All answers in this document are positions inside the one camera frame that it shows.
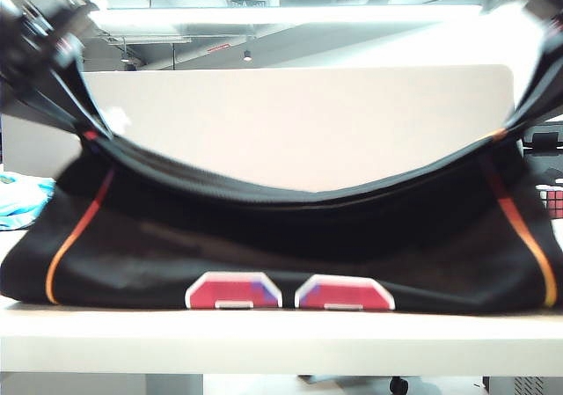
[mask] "air vent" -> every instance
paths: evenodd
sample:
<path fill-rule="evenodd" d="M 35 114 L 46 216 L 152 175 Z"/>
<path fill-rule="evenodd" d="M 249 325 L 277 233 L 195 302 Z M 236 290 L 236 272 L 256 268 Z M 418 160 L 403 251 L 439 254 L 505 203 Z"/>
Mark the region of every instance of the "air vent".
<path fill-rule="evenodd" d="M 544 395 L 542 377 L 515 377 L 514 395 Z"/>
<path fill-rule="evenodd" d="M 265 8 L 268 0 L 225 0 L 230 8 Z"/>

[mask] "white partition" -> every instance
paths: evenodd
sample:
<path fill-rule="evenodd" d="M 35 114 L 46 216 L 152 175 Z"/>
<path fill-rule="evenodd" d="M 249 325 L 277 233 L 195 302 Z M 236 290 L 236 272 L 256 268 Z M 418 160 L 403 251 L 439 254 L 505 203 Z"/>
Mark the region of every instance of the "white partition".
<path fill-rule="evenodd" d="M 238 179 L 311 191 L 427 165 L 497 129 L 513 105 L 512 75 L 501 65 L 85 76 L 104 111 L 125 112 L 125 136 L 142 146 Z M 59 138 L 70 137 L 43 127 L 8 119 L 4 133 L 7 169 L 56 174 L 76 155 L 60 152 Z"/>

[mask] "orange stripe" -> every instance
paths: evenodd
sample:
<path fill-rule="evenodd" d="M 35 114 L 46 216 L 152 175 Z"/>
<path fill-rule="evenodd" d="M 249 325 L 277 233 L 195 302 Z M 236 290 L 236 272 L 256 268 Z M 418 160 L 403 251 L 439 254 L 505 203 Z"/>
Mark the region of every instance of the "orange stripe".
<path fill-rule="evenodd" d="M 505 217 L 508 219 L 514 231 L 518 234 L 520 239 L 526 244 L 528 249 L 536 258 L 542 275 L 544 276 L 545 284 L 545 299 L 544 306 L 553 307 L 557 301 L 557 281 L 555 280 L 555 273 L 553 272 L 552 265 L 550 264 L 547 256 L 545 255 L 542 247 L 537 243 L 534 236 L 531 234 L 528 225 L 524 221 L 518 207 L 514 200 L 508 194 L 501 180 L 501 176 L 493 170 L 493 165 L 488 163 L 487 170 L 494 173 L 494 176 L 486 173 L 487 179 L 491 188 L 495 192 L 497 202 L 502 208 Z"/>
<path fill-rule="evenodd" d="M 88 209 L 84 212 L 84 214 L 78 221 L 77 226 L 74 227 L 74 230 L 72 230 L 70 235 L 64 240 L 61 247 L 55 253 L 55 256 L 53 256 L 53 259 L 51 259 L 49 269 L 47 270 L 47 277 L 45 279 L 45 293 L 47 294 L 49 301 L 53 304 L 59 304 L 59 302 L 56 301 L 55 294 L 53 293 L 56 269 L 59 266 L 59 263 L 61 263 L 64 254 L 71 248 L 78 237 L 80 237 L 80 235 L 84 232 L 94 216 L 98 213 L 99 206 L 106 198 L 107 190 L 109 189 L 112 179 L 113 169 L 107 173 L 101 187 L 98 190 L 98 193 L 96 194 L 96 197 L 94 198 L 92 203 L 90 203 L 90 206 L 88 206 Z"/>

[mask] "chair wheel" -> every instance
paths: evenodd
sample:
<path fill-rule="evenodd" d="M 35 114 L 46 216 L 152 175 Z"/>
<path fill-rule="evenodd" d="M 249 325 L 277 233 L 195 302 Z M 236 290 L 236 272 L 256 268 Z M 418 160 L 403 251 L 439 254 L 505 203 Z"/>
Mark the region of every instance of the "chair wheel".
<path fill-rule="evenodd" d="M 399 376 L 394 376 L 389 383 L 389 390 L 393 395 L 406 395 L 408 392 L 408 382 Z"/>

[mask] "white desk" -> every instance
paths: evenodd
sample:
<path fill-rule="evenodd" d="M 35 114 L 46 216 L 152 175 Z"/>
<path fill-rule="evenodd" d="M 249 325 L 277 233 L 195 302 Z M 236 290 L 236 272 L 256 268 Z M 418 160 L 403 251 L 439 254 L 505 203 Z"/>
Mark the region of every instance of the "white desk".
<path fill-rule="evenodd" d="M 561 376 L 563 314 L 109 311 L 0 297 L 1 371 Z"/>

